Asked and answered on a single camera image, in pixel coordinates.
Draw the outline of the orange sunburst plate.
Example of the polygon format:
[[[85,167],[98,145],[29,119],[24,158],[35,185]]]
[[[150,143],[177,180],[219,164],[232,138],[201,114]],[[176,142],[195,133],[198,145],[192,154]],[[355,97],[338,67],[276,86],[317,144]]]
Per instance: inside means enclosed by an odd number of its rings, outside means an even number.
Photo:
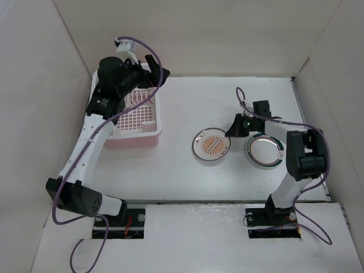
[[[195,159],[206,166],[220,164],[231,148],[226,131],[209,127],[199,131],[192,140],[191,150]]]

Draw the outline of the green red rimmed plate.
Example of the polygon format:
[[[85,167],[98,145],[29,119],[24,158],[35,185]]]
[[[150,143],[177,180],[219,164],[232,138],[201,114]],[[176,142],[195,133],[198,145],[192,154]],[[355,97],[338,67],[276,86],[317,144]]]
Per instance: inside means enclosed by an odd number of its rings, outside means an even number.
[[[283,162],[285,149],[282,142],[262,133],[251,136],[246,141],[248,158],[263,168],[275,168]]]

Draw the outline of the white plate grey rim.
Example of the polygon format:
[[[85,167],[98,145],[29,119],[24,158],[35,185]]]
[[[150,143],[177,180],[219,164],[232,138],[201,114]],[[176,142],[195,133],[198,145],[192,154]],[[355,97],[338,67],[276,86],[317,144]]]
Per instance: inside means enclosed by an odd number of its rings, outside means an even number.
[[[131,96],[125,97],[125,108],[129,109],[129,108],[131,108],[133,106],[134,106],[134,104],[133,104],[132,97]]]

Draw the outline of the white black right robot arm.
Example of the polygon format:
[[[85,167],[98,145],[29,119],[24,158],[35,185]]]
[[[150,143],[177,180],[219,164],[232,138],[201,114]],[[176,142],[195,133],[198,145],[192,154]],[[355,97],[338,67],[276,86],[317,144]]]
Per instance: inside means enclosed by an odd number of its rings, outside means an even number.
[[[252,110],[244,101],[240,105],[244,112],[236,114],[225,134],[227,137],[242,138],[258,132],[286,146],[287,173],[264,207],[246,209],[247,224],[249,227],[293,225],[299,214],[296,202],[300,195],[311,190],[312,180],[329,172],[328,144],[322,131],[314,126],[273,118],[268,101],[254,102]]]

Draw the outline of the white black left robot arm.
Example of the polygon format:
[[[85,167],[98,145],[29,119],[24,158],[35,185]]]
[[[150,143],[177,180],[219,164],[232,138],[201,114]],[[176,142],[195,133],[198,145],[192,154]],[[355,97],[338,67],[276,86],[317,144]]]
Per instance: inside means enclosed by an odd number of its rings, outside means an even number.
[[[57,219],[58,209],[76,213],[79,218],[107,215],[116,226],[126,222],[125,201],[94,190],[92,175],[119,116],[133,109],[126,107],[125,98],[137,88],[157,92],[170,75],[157,55],[146,55],[145,59],[147,69],[131,58],[110,56],[99,62],[76,145],[57,178],[48,179],[45,186],[53,200],[52,218],[56,224],[67,223]]]

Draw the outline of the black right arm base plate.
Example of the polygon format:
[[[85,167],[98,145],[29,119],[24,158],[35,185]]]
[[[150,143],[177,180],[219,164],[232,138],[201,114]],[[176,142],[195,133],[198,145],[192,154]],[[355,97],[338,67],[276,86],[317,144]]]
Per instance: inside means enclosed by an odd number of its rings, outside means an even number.
[[[293,208],[269,212],[266,208],[248,206],[245,212],[250,239],[301,238]]]

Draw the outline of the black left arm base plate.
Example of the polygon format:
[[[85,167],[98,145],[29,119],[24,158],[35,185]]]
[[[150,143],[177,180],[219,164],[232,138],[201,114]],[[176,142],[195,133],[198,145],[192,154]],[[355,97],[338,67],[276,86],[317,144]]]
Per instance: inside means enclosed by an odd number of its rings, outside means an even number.
[[[105,216],[109,223],[107,239],[143,239],[146,219],[145,208],[131,208],[124,218]],[[96,219],[93,224],[92,238],[103,239],[106,233],[106,223]]]

